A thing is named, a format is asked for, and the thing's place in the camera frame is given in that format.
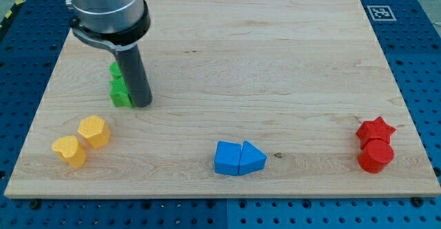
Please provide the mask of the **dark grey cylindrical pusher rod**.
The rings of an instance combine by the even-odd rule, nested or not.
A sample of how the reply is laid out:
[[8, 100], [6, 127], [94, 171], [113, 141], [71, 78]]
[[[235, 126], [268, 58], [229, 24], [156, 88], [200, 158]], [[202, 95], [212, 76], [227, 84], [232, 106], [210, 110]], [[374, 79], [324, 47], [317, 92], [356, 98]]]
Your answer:
[[136, 44], [116, 46], [114, 56], [133, 105], [137, 108], [150, 105], [152, 91], [138, 46]]

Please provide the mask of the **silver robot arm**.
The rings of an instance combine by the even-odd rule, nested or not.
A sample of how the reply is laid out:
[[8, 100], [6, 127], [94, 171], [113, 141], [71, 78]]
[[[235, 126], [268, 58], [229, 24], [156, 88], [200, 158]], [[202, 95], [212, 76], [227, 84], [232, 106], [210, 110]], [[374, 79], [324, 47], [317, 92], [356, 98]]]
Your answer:
[[65, 0], [75, 16], [70, 20], [74, 36], [83, 43], [107, 50], [114, 55], [135, 107], [152, 102], [138, 48], [150, 28], [150, 14], [145, 0]]

